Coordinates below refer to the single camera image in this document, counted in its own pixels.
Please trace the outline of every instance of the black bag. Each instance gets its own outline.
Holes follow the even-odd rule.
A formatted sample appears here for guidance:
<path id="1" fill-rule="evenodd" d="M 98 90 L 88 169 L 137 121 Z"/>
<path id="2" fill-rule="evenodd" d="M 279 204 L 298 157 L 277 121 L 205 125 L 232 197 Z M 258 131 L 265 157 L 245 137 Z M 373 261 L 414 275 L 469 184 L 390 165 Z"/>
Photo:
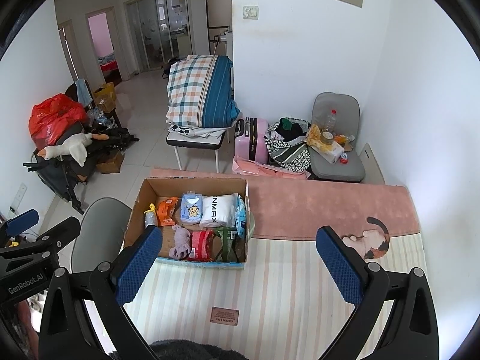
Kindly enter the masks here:
<path id="1" fill-rule="evenodd" d="M 162 78 L 167 79 L 170 75 L 170 68 L 176 62 L 180 61 L 177 57 L 173 57 L 170 61 L 167 62 L 165 69 L 163 69 Z"/>

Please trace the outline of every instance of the silver screw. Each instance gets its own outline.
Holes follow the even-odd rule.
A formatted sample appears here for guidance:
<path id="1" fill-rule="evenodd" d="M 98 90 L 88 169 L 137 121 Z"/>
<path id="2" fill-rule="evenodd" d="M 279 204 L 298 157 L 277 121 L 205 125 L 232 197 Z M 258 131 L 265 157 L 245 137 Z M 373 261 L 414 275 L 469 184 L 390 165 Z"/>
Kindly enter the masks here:
<path id="1" fill-rule="evenodd" d="M 65 268 L 57 268 L 55 270 L 54 275 L 57 276 L 57 278 L 61 278 L 64 273 L 65 273 Z"/>
<path id="2" fill-rule="evenodd" d="M 98 265 L 98 270 L 100 272 L 106 272 L 110 269 L 110 263 L 105 261 L 105 262 L 101 262 L 99 265 Z"/>
<path id="3" fill-rule="evenodd" d="M 380 271 L 380 265 L 376 262 L 369 262 L 368 269 L 370 269 L 372 272 L 378 272 Z"/>
<path id="4" fill-rule="evenodd" d="M 413 268 L 413 274 L 421 278 L 423 276 L 423 271 L 420 268 Z"/>

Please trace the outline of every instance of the light blue package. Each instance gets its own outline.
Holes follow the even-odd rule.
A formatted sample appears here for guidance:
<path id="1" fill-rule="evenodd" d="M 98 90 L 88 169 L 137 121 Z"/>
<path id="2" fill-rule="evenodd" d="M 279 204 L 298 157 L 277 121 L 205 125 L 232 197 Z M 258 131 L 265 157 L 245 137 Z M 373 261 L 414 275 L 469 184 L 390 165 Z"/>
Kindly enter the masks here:
<path id="1" fill-rule="evenodd" d="M 184 193 L 181 198 L 180 220 L 185 225 L 196 225 L 202 218 L 202 199 L 198 193 Z"/>
<path id="2" fill-rule="evenodd" d="M 238 195 L 237 209 L 235 210 L 235 226 L 238 236 L 245 239 L 245 228 L 247 227 L 247 209 L 242 197 Z"/>

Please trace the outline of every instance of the purple plush toy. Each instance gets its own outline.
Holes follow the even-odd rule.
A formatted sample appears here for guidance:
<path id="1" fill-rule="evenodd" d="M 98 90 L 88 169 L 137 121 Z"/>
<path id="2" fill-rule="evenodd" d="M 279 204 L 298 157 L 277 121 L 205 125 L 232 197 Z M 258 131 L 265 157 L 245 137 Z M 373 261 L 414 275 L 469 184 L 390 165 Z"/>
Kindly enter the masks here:
<path id="1" fill-rule="evenodd" d="M 191 252 L 190 246 L 190 232 L 179 225 L 173 225 L 175 230 L 175 247 L 170 249 L 169 256 L 172 259 L 181 260 L 186 258 Z"/>

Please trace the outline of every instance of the tiled floor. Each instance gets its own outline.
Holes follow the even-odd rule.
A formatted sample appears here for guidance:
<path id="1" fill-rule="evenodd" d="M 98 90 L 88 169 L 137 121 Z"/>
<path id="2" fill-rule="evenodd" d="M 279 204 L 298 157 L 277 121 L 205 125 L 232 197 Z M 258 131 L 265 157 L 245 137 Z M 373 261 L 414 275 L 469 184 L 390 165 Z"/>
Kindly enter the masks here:
<path id="1" fill-rule="evenodd" d="M 95 173 L 86 186 L 77 185 L 75 192 L 85 207 L 95 200 L 110 196 L 132 207 L 138 190 L 153 167 L 178 169 L 173 147 L 167 145 L 166 113 L 169 100 L 167 80 L 162 79 L 161 71 L 142 73 L 115 87 L 117 93 L 118 117 L 131 134 L 140 138 L 125 152 L 120 173 L 102 175 Z M 233 159 L 233 140 L 230 144 L 224 139 L 219 151 L 220 172 L 230 173 Z M 215 172 L 215 152 L 179 148 L 178 153 L 183 169 L 202 172 Z M 58 202 L 48 225 L 49 229 L 69 216 L 81 215 L 70 203 Z M 69 266 L 71 247 L 67 245 L 59 254 L 62 266 Z"/>

